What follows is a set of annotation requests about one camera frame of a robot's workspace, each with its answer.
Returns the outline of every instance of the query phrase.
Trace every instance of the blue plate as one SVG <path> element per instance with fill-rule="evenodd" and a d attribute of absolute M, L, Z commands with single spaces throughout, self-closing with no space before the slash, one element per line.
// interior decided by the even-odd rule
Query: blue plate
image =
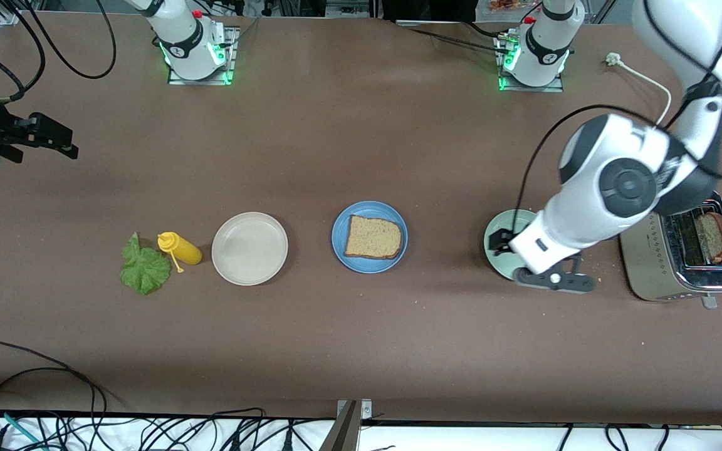
<path fill-rule="evenodd" d="M 347 250 L 347 238 L 350 236 L 350 216 L 354 214 L 355 216 L 363 217 L 379 217 L 397 224 L 400 231 L 403 233 L 403 246 L 400 247 L 400 252 L 397 257 L 394 257 L 391 260 L 347 257 L 347 255 L 344 254 L 344 251 Z M 336 222 L 333 223 L 332 240 L 333 252 L 335 252 L 336 257 L 344 263 L 344 266 L 359 273 L 376 274 L 386 271 L 386 269 L 391 268 L 400 261 L 401 257 L 403 257 L 403 254 L 406 252 L 406 246 L 409 245 L 409 230 L 406 229 L 406 222 L 403 220 L 403 217 L 397 213 L 397 210 L 391 208 L 383 202 L 364 200 L 363 202 L 350 205 L 338 215 Z"/>

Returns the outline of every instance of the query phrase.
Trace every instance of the yellow squeeze bottle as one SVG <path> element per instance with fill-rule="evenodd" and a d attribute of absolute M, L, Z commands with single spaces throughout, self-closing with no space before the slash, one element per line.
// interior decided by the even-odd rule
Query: yellow squeeze bottle
<path fill-rule="evenodd" d="M 158 235 L 158 246 L 161 251 L 172 256 L 172 262 L 174 262 L 174 266 L 177 266 L 178 273 L 183 272 L 183 268 L 180 268 L 177 263 L 178 259 L 189 265 L 196 265 L 202 260 L 202 251 L 174 232 L 164 232 Z"/>

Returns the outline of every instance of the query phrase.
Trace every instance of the plate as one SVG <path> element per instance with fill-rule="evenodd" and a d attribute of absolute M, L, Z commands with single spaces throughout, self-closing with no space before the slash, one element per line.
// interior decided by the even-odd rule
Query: plate
<path fill-rule="evenodd" d="M 289 238 L 275 218 L 249 212 L 223 223 L 211 246 L 211 259 L 224 280 L 235 285 L 264 283 L 283 267 Z"/>
<path fill-rule="evenodd" d="M 529 225 L 534 216 L 536 216 L 535 213 L 521 209 L 520 213 L 516 215 L 516 229 L 518 229 L 518 231 L 522 231 L 522 229 Z M 511 229 L 513 219 L 513 209 L 504 211 L 489 222 L 489 225 L 486 226 L 486 231 L 484 232 L 484 253 L 486 254 L 487 259 L 489 259 L 489 263 L 493 268 L 495 268 L 495 271 L 498 271 L 503 277 L 506 277 L 509 280 L 514 280 L 514 277 L 512 277 L 514 269 L 522 268 L 525 266 L 525 262 L 523 262 L 519 255 L 514 254 L 513 252 L 500 254 L 498 257 L 495 257 L 495 253 L 490 251 L 487 248 L 487 245 L 489 245 L 489 235 L 495 233 L 498 229 Z"/>
<path fill-rule="evenodd" d="M 347 250 L 347 238 L 350 237 L 350 216 L 378 217 L 380 219 L 390 220 L 397 224 L 403 233 L 403 246 L 396 257 L 391 260 L 365 259 L 364 257 L 347 257 L 344 251 Z M 403 217 L 397 213 L 397 210 L 391 208 L 383 202 L 376 200 L 364 200 L 356 204 L 350 205 L 338 215 L 336 222 L 333 223 L 333 252 L 336 253 L 338 260 L 344 263 L 344 266 L 353 271 L 364 274 L 377 274 L 386 271 L 396 265 L 403 254 L 405 254 L 406 246 L 409 245 L 409 230 L 406 229 L 406 222 Z"/>

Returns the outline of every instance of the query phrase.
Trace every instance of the green plate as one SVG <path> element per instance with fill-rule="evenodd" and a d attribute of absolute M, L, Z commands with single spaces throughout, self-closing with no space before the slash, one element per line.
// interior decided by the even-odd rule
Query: green plate
<path fill-rule="evenodd" d="M 518 231 L 522 231 L 522 229 L 529 225 L 534 216 L 536 216 L 535 213 L 521 209 L 518 215 L 516 215 L 516 229 L 518 229 Z M 493 234 L 498 229 L 510 229 L 513 219 L 513 209 L 504 211 L 489 222 L 489 225 L 486 226 L 486 231 L 484 232 L 484 253 L 486 254 L 487 259 L 489 259 L 489 263 L 492 265 L 492 268 L 495 268 L 495 271 L 498 271 L 503 277 L 506 277 L 509 280 L 513 280 L 512 274 L 514 274 L 514 269 L 525 266 L 525 262 L 522 261 L 519 255 L 511 252 L 500 254 L 498 257 L 495 257 L 495 253 L 487 249 L 486 245 L 489 240 L 489 235 Z"/>

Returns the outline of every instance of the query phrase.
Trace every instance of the white plate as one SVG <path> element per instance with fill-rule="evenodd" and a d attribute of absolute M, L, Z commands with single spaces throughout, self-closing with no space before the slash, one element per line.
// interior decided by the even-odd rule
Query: white plate
<path fill-rule="evenodd" d="M 268 214 L 242 213 L 227 220 L 216 233 L 211 259 L 221 277 L 235 285 L 264 283 L 283 267 L 289 238 Z"/>

